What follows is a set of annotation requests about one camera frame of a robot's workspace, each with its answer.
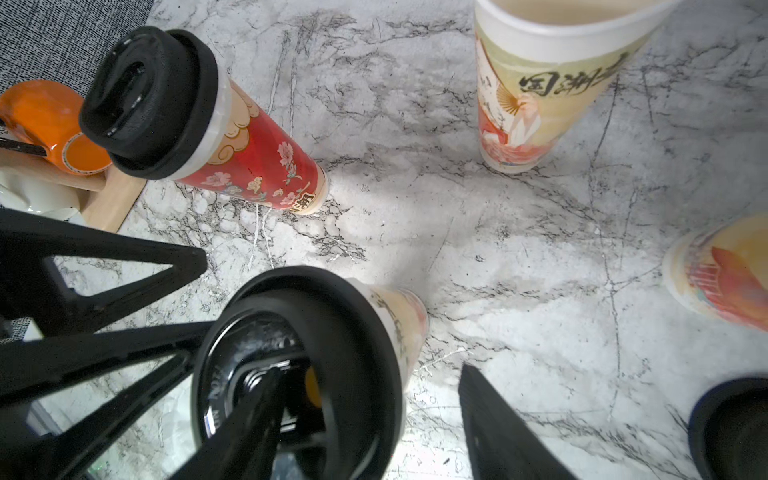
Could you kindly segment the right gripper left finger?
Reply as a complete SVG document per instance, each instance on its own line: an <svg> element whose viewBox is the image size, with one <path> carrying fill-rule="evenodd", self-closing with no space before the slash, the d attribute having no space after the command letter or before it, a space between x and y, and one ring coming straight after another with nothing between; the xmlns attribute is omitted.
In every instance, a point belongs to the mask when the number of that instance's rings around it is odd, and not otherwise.
<svg viewBox="0 0 768 480"><path fill-rule="evenodd" d="M237 404L175 479L268 479L286 404L284 373L273 368Z"/></svg>

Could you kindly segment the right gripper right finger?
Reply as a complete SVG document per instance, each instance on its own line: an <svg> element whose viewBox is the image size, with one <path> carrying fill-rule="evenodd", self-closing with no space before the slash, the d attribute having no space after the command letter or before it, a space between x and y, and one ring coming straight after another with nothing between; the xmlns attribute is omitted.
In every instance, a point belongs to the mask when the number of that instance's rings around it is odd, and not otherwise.
<svg viewBox="0 0 768 480"><path fill-rule="evenodd" d="M476 367L462 367L458 391L475 479L574 477Z"/></svg>

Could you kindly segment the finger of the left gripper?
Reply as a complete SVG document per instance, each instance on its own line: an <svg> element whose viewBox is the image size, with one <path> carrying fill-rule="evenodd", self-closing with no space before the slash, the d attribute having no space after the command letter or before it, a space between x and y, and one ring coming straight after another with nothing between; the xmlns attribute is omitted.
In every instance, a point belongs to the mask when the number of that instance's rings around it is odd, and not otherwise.
<svg viewBox="0 0 768 480"><path fill-rule="evenodd" d="M1 348L1 408L41 397L157 358L161 366L60 435L24 442L1 427L4 479L80 479L125 431L187 378L211 322L13 342Z"/></svg>
<svg viewBox="0 0 768 480"><path fill-rule="evenodd" d="M100 274L68 285L66 260L141 272L133 281L108 281ZM1 318L31 319L45 336L96 332L190 284L206 269L200 248L1 212Z"/></svg>

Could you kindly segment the yellow patterned paper cup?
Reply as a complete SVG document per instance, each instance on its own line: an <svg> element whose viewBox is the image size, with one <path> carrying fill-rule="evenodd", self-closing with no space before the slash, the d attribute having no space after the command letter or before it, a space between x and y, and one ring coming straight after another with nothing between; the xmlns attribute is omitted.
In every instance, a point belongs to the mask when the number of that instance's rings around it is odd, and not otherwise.
<svg viewBox="0 0 768 480"><path fill-rule="evenodd" d="M392 343L406 391L429 333L430 320L422 300L412 291L392 286L347 281L373 307Z"/></svg>

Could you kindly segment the red patterned paper cup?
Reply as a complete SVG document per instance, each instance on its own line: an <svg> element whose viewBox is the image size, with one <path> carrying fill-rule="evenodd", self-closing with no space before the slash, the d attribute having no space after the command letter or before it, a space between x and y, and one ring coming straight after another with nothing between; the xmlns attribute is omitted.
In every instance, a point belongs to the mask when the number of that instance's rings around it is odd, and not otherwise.
<svg viewBox="0 0 768 480"><path fill-rule="evenodd" d="M314 213L328 194L325 171L216 60L231 94L223 138L195 173L182 179L160 180L181 182L298 215Z"/></svg>

